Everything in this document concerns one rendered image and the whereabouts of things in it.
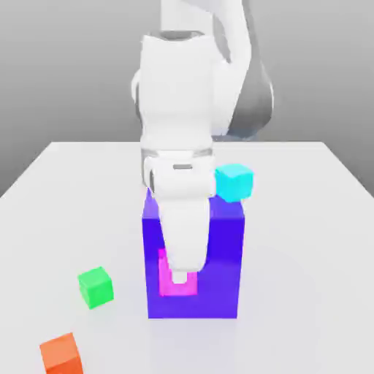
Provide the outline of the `small magenta cube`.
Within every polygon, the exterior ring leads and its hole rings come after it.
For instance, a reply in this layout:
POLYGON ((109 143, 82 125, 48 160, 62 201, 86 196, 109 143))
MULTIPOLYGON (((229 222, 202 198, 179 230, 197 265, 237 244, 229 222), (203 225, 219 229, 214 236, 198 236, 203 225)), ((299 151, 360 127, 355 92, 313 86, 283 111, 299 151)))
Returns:
POLYGON ((186 297, 198 293, 198 277, 196 272, 187 273, 185 283, 173 283, 172 271, 169 268, 166 251, 159 249, 159 294, 162 297, 186 297))

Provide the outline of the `small orange cube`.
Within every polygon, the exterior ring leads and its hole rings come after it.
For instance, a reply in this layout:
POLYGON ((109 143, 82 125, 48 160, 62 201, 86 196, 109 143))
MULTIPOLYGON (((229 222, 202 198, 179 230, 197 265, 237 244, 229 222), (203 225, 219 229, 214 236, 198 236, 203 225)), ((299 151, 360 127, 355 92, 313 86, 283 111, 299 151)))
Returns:
POLYGON ((70 332, 40 346, 45 374, 83 374, 74 335, 70 332))

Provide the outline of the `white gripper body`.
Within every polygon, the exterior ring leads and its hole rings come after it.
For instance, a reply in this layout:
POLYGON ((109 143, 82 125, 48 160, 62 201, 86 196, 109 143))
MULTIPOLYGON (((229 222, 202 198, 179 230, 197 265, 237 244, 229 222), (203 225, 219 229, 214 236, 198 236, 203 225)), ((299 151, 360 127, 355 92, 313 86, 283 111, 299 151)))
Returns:
POLYGON ((155 198, 171 270, 199 272, 207 257, 210 197, 156 194, 155 198))

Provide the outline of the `small green cube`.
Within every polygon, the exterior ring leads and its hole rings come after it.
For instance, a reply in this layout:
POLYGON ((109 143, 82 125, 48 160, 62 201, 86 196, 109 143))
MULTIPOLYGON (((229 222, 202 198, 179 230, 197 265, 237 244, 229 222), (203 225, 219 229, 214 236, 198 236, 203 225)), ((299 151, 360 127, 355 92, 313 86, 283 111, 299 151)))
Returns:
POLYGON ((77 279, 81 296, 90 310, 114 300, 112 279, 103 267, 84 272, 77 279))

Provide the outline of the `large blue box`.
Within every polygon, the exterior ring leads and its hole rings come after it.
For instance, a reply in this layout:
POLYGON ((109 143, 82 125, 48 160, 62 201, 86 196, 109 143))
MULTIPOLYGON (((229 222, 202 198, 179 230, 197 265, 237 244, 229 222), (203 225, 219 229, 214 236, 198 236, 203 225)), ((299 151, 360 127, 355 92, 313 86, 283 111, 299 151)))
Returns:
POLYGON ((198 293, 186 297, 159 294, 159 249, 164 249, 159 209, 151 192, 145 195, 142 236, 149 318, 236 318, 240 290, 245 214, 240 202, 210 199, 210 231, 198 293))

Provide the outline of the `small cyan cube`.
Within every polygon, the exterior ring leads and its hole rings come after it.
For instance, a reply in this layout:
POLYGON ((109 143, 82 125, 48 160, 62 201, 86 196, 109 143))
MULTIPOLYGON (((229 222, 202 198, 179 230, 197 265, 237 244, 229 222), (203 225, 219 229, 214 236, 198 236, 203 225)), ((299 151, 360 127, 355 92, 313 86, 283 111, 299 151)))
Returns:
POLYGON ((252 195, 253 172, 242 164, 225 164, 215 169, 216 194, 226 202, 239 202, 252 195))

